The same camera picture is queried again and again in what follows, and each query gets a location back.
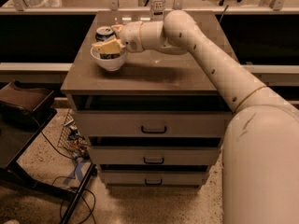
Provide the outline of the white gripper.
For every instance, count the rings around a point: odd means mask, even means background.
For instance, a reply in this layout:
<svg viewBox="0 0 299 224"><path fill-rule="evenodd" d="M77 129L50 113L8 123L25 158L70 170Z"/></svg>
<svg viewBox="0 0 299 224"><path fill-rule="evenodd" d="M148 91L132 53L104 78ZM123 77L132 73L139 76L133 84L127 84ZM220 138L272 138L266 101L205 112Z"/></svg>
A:
<svg viewBox="0 0 299 224"><path fill-rule="evenodd" d="M112 25L111 28L116 37L105 42L93 43L92 47L99 54L118 54L125 47L129 52L137 53L142 52L143 46L141 42L141 27L142 21L134 21L123 24Z"/></svg>

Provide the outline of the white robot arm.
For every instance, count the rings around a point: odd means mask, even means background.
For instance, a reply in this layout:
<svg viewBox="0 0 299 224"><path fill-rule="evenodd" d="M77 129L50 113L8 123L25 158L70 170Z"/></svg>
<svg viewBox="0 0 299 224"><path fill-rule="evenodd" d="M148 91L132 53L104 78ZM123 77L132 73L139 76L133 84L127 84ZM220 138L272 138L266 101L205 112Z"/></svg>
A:
<svg viewBox="0 0 299 224"><path fill-rule="evenodd" d="M123 50L189 52L234 116L222 140L223 224L299 223L299 110L208 39L182 10L163 21L114 26L93 44Z"/></svg>

